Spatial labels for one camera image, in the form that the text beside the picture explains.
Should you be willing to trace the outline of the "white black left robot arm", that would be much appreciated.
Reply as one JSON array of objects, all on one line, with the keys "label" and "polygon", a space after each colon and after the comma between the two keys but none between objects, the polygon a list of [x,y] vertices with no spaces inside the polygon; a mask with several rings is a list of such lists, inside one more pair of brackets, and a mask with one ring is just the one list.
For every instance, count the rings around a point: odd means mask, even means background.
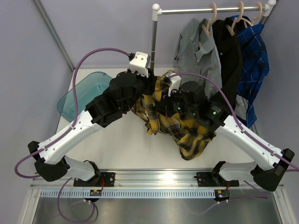
[{"label": "white black left robot arm", "polygon": [[66,154],[88,136],[122,118],[142,95],[152,94],[157,77],[152,69],[148,72],[148,77],[131,70],[119,73],[103,94],[86,105],[74,127],[67,126],[43,142],[29,143],[29,151],[37,153],[34,155],[37,173],[48,182],[73,177],[96,186],[101,176],[96,164],[74,160]]}]

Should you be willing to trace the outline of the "yellow plaid shirt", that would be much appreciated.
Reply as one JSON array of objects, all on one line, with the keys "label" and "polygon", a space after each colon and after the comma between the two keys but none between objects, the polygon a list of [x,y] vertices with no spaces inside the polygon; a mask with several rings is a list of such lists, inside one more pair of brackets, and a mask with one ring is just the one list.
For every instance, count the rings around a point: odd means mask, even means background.
[{"label": "yellow plaid shirt", "polygon": [[164,78],[172,73],[174,71],[169,70],[158,76],[154,93],[142,95],[131,111],[145,122],[148,134],[162,133],[171,136],[179,147],[181,157],[189,161],[200,156],[216,135],[199,125],[190,115],[158,111],[158,104],[165,101],[164,95],[168,95],[169,85]]}]

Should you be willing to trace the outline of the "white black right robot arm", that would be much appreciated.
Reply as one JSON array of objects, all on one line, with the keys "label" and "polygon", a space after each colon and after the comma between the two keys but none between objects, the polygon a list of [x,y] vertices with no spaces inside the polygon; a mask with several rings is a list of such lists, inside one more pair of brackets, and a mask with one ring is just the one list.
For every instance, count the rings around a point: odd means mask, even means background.
[{"label": "white black right robot arm", "polygon": [[267,191],[275,191],[286,173],[294,152],[272,146],[230,113],[227,103],[208,100],[200,86],[190,81],[180,83],[180,77],[164,78],[169,85],[156,109],[166,117],[174,114],[194,119],[200,126],[225,137],[249,155],[253,162],[218,162],[208,180],[220,186],[232,181],[254,182]]}]

